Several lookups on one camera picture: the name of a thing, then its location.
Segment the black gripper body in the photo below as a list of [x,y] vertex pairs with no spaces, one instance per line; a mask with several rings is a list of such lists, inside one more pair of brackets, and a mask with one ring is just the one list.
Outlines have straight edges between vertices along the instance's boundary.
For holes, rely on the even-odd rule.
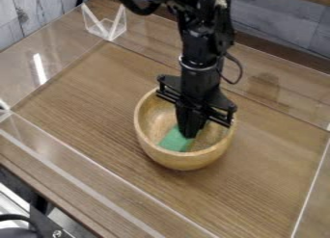
[[179,59],[180,75],[161,74],[157,76],[157,97],[173,104],[184,103],[192,112],[202,110],[207,113],[208,120],[230,128],[238,105],[223,94],[220,82],[224,58],[216,57],[206,66],[188,64],[184,58]]

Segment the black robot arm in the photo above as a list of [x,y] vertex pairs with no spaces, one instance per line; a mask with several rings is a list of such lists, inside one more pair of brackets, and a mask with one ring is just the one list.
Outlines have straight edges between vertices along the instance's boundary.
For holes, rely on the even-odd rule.
[[157,96],[175,105],[179,132],[194,138],[211,120],[232,125],[236,104],[220,91],[224,61],[235,43],[231,0],[119,0],[131,12],[148,15],[167,6],[176,16],[183,51],[180,74],[161,74]]

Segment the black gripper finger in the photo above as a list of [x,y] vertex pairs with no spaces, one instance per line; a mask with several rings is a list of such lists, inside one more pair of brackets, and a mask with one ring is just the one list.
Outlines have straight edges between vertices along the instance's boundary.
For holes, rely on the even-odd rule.
[[194,129],[191,127],[191,109],[186,106],[184,103],[175,104],[175,115],[182,135],[192,136]]
[[198,136],[198,133],[203,129],[207,120],[208,120],[208,116],[207,116],[207,113],[204,111],[195,110],[192,112],[192,128],[191,128],[192,137]]

